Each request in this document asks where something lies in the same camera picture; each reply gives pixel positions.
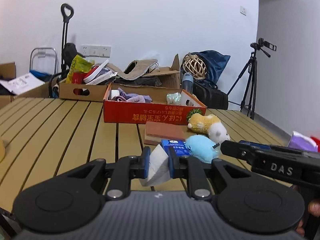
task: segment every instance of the yellow and white plush toy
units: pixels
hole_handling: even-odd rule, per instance
[[[188,128],[195,133],[207,134],[215,143],[221,144],[225,140],[230,140],[226,128],[214,114],[207,116],[199,113],[193,114],[188,121]]]

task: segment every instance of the purple package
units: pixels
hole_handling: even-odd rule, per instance
[[[318,151],[318,146],[314,140],[296,131],[293,132],[288,147],[310,152]]]

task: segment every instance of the tripod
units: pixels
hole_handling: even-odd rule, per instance
[[[256,58],[256,53],[257,53],[257,50],[262,50],[263,53],[267,55],[267,57],[269,57],[269,58],[271,57],[271,55],[268,52],[264,51],[261,48],[263,46],[267,46],[269,49],[276,51],[276,46],[270,44],[267,41],[264,41],[262,38],[259,39],[258,43],[256,43],[256,42],[251,43],[250,47],[253,48],[254,51],[251,52],[251,56],[250,56],[249,61],[247,62],[247,64],[245,64],[245,66],[242,69],[241,73],[239,74],[237,80],[235,81],[235,83],[232,85],[231,89],[227,93],[227,95],[229,95],[231,93],[231,91],[233,90],[235,85],[238,83],[240,78],[243,76],[244,72],[248,69],[249,79],[247,82],[247,87],[245,88],[245,92],[244,92],[244,96],[241,101],[241,104],[237,104],[237,103],[234,103],[231,101],[230,101],[230,103],[233,103],[233,104],[240,106],[240,112],[242,112],[243,108],[248,107],[247,108],[247,110],[248,110],[247,116],[250,115],[251,119],[254,119],[254,110],[255,110],[255,105],[256,105],[256,90],[257,90],[257,58]],[[245,105],[245,100],[248,95],[250,83],[251,83],[251,91],[250,91],[249,104]]]

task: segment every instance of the woven bamboo basket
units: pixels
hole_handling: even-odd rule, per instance
[[[204,79],[207,74],[207,67],[203,60],[190,53],[183,58],[182,68],[185,72],[190,72],[196,79]]]

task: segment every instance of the black case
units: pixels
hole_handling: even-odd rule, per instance
[[[202,84],[194,80],[193,94],[195,94],[196,97],[208,108],[228,109],[228,95],[219,89],[204,87]]]

